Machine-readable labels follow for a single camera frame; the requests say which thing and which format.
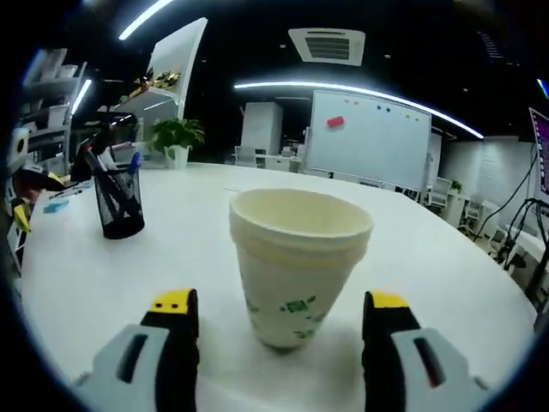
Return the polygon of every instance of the whiteboard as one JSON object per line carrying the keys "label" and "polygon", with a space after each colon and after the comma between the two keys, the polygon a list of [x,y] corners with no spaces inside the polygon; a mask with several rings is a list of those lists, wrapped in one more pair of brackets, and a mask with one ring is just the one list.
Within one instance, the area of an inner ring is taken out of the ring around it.
{"label": "whiteboard", "polygon": [[[327,121],[342,116],[342,125]],[[425,186],[431,115],[389,100],[316,90],[306,166],[409,189]]]}

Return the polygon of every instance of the potted plant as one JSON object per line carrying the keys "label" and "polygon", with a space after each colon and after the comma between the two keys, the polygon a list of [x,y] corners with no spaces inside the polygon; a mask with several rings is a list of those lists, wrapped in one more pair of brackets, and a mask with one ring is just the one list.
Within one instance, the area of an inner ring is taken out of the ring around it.
{"label": "potted plant", "polygon": [[195,118],[169,118],[155,124],[153,132],[149,148],[163,153],[171,169],[184,168],[189,150],[204,143],[204,129]]}
{"label": "potted plant", "polygon": [[457,191],[459,194],[461,194],[463,186],[458,180],[452,180],[452,186],[450,186],[449,189],[451,191]]}

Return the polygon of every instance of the green plant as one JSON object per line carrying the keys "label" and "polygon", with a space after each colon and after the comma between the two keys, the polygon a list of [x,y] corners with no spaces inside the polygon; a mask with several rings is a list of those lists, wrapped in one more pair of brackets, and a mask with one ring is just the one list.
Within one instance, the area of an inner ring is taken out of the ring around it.
{"label": "green plant", "polygon": [[458,180],[452,180],[452,186],[450,186],[450,189],[457,191],[458,193],[462,193],[463,186]]}
{"label": "green plant", "polygon": [[204,129],[195,118],[183,120],[169,118],[155,124],[153,132],[150,147],[161,153],[164,153],[164,148],[168,148],[167,154],[173,160],[175,160],[175,152],[169,149],[171,146],[192,148],[197,144],[204,144]]}

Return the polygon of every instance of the red magnet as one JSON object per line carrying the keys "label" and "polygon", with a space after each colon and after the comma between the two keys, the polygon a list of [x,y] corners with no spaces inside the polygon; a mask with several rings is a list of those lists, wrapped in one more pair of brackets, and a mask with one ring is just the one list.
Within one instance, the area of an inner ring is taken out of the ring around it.
{"label": "red magnet", "polygon": [[333,128],[336,126],[341,126],[345,123],[345,121],[343,120],[343,116],[338,116],[337,118],[329,118],[326,123],[328,123],[329,128]]}

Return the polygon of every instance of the round table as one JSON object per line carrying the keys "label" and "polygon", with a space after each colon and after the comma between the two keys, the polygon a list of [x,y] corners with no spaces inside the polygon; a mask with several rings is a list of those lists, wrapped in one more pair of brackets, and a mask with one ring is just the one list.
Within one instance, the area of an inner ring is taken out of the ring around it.
{"label": "round table", "polygon": [[[401,294],[488,384],[505,379],[533,337],[523,292],[480,248],[402,194],[333,179],[246,167],[192,164],[141,170],[146,226],[104,239],[94,188],[31,221],[22,268],[27,320],[67,379],[92,370],[94,355],[125,325],[138,324],[165,291],[199,296],[199,410],[364,409],[360,356],[364,293]],[[253,335],[228,226],[240,191],[287,187],[327,193],[370,212],[375,227],[317,336],[279,354]]]}

